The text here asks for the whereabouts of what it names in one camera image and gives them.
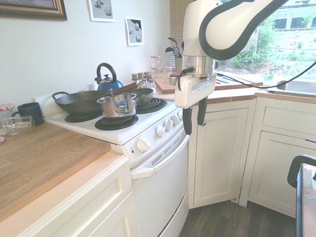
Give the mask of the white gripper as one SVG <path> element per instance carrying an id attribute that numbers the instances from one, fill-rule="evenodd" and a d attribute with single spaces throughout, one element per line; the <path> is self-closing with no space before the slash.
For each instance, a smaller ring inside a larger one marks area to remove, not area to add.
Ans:
<path id="1" fill-rule="evenodd" d="M 192 105 L 198 103 L 197 124 L 203 125 L 207 97 L 214 91 L 216 84 L 216 73 L 200 79 L 198 76 L 188 74 L 180 77 L 180 88 L 176 85 L 174 103 L 183 108 L 183 126 L 187 135 L 192 133 Z"/>

